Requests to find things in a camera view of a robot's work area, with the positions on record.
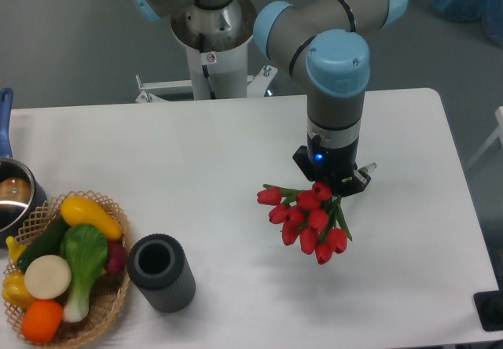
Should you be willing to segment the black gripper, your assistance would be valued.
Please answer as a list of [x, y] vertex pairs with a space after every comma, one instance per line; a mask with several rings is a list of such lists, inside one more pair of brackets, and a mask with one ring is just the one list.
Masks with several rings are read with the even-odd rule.
[[324, 182], [333, 196], [348, 197], [363, 192], [371, 181], [367, 171], [357, 169], [358, 139], [342, 148], [331, 149], [321, 137], [307, 138], [292, 158], [311, 182]]

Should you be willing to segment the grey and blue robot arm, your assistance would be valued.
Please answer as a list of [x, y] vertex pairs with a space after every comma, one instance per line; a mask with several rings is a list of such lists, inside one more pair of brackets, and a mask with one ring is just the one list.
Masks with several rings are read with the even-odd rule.
[[293, 156], [305, 177], [336, 196], [366, 188], [369, 174], [356, 164], [370, 75], [364, 34], [401, 17], [408, 0], [317, 0], [302, 8], [275, 1], [260, 11], [250, 0], [133, 2], [150, 21], [170, 18], [197, 100], [249, 95], [254, 42], [307, 96], [307, 142]]

